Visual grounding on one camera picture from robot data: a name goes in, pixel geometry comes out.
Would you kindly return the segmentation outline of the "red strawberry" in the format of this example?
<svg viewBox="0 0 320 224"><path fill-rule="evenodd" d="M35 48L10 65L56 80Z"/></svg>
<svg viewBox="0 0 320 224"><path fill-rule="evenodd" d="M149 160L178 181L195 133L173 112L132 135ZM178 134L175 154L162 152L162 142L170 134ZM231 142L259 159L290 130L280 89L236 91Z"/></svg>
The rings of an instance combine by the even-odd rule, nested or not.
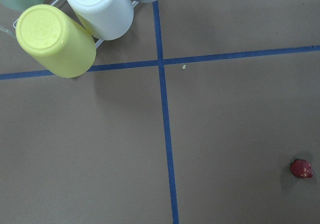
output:
<svg viewBox="0 0 320 224"><path fill-rule="evenodd" d="M296 178L309 179L313 177L312 166L305 159L295 159L289 169Z"/></svg>

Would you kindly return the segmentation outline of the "white plastic cup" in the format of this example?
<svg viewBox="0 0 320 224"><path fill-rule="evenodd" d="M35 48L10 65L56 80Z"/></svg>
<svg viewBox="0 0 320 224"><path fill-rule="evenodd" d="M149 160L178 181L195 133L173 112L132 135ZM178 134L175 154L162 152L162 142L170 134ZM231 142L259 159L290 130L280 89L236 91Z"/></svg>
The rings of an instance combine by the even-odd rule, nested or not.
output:
<svg viewBox="0 0 320 224"><path fill-rule="evenodd" d="M131 0L67 0L74 13L95 38L111 41L131 27L134 8Z"/></svg>

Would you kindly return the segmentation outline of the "yellow plastic cup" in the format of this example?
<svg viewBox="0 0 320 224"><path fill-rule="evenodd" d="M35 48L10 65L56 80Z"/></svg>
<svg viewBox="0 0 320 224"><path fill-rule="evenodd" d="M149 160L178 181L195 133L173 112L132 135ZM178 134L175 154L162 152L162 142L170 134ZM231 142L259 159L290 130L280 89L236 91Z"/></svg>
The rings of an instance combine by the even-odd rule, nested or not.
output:
<svg viewBox="0 0 320 224"><path fill-rule="evenodd" d="M75 78L93 65L96 44L92 36L60 9L38 4L18 18L16 39L20 47L62 78Z"/></svg>

